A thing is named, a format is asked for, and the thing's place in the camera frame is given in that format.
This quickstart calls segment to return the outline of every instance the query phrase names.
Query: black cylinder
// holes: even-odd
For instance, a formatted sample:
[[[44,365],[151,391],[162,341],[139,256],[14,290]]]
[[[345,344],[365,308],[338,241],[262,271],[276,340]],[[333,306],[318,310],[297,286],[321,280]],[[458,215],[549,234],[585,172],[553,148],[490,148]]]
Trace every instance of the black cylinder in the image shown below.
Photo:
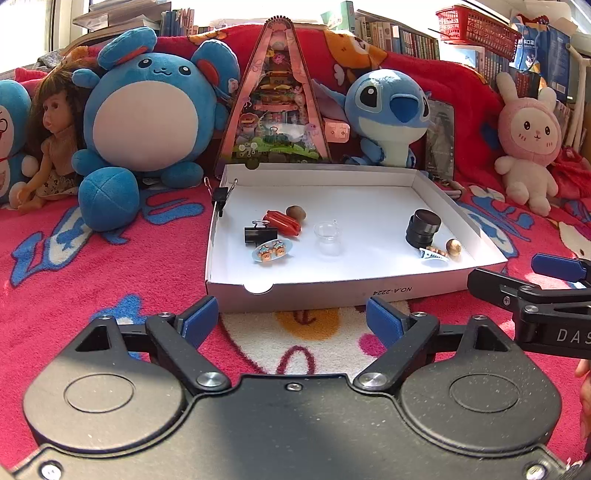
[[[427,248],[433,243],[433,235],[441,227],[439,215],[419,209],[408,221],[406,241],[414,248]]]

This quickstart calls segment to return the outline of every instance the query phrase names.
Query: stitch plush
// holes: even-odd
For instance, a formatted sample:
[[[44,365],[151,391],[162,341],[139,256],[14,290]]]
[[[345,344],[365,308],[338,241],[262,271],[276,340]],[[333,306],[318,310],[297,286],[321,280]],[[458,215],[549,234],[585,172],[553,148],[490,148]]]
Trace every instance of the stitch plush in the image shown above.
[[[39,170],[37,159],[21,153],[31,98],[14,80],[0,81],[0,203],[16,208],[17,193]]]
[[[496,84],[505,101],[499,115],[499,140],[507,156],[497,158],[495,170],[503,175],[507,196],[518,205],[548,216],[558,185],[546,168],[560,151],[560,125],[553,114],[556,93],[542,88],[538,99],[518,98],[513,78],[502,72]]]
[[[330,96],[344,110],[351,128],[363,138],[363,158],[349,157],[348,163],[408,167],[415,165],[409,145],[421,138],[429,126],[427,97],[418,83],[395,70],[374,70],[359,77],[347,95],[314,82],[320,109]]]
[[[107,231],[130,223],[139,209],[136,178],[159,177],[172,188],[198,185],[195,159],[214,129],[224,129],[229,99],[240,77],[238,60],[219,40],[206,40],[191,60],[153,53],[156,34],[129,30],[104,46],[98,78],[88,69],[73,81],[91,88],[84,117],[86,150],[72,165],[85,178],[78,200],[86,224]]]

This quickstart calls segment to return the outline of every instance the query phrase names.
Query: doll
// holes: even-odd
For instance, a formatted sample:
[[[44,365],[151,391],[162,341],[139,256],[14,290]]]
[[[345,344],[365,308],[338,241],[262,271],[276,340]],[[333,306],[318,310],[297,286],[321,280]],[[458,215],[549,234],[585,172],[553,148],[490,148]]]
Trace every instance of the doll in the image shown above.
[[[79,176],[72,167],[72,155],[85,148],[82,122],[89,91],[75,86],[72,74],[82,67],[89,67],[88,61],[57,66],[33,98],[27,141],[29,150],[42,160],[39,171],[17,194],[21,213],[78,193]]]

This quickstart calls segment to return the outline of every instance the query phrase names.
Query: plush ear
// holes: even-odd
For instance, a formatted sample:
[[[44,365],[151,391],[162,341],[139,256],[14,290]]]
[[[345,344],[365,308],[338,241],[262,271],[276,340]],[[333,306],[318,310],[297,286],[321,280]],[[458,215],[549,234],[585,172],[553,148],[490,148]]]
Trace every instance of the plush ear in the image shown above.
[[[505,105],[519,98],[517,96],[517,87],[515,86],[513,77],[507,72],[500,72],[497,74],[496,87],[499,89],[499,93],[503,97]]]
[[[99,76],[89,69],[78,69],[72,74],[72,83],[81,88],[93,89],[99,80]]]
[[[312,80],[312,89],[323,117],[349,123],[345,115],[345,95],[332,91],[314,79]]]
[[[156,40],[156,33],[150,27],[128,30],[102,48],[98,57],[99,65],[110,70],[142,53],[153,51]]]
[[[191,61],[212,84],[218,97],[229,99],[240,81],[240,67],[234,52],[224,42],[214,38],[204,41]]]
[[[556,108],[556,92],[550,87],[544,87],[538,92],[538,100],[548,107],[551,112]]]

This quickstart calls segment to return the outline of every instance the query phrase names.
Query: blue gripper pad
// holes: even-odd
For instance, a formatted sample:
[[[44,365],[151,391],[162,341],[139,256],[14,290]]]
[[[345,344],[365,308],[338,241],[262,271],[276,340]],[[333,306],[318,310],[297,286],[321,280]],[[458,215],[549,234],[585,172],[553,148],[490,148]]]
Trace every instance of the blue gripper pad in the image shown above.
[[[390,348],[404,335],[402,320],[373,299],[367,302],[365,319],[369,329],[386,348]]]
[[[217,325],[217,300],[209,297],[195,313],[184,321],[181,335],[195,348],[198,348]]]
[[[587,270],[583,268],[579,260],[553,255],[535,254],[531,259],[531,269],[538,275],[546,275],[573,283],[587,277]]]

